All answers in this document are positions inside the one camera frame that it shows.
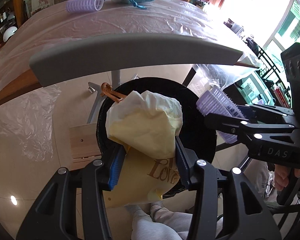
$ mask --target silver rivet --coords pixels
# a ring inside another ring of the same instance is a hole
[[[262,139],[262,135],[259,133],[255,133],[253,136],[257,139]]]
[[[240,174],[240,173],[241,173],[241,170],[240,170],[238,167],[234,167],[234,168],[232,168],[232,172],[233,172],[234,174]]]
[[[58,170],[58,173],[59,174],[65,174],[67,172],[67,169],[65,167],[61,167],[59,170]]]
[[[100,160],[100,159],[96,159],[93,161],[93,165],[95,165],[95,166],[100,166],[101,164],[102,164],[102,160]]]
[[[205,165],[207,165],[207,162],[205,161],[205,160],[197,160],[197,164],[199,165],[199,166],[205,166]]]

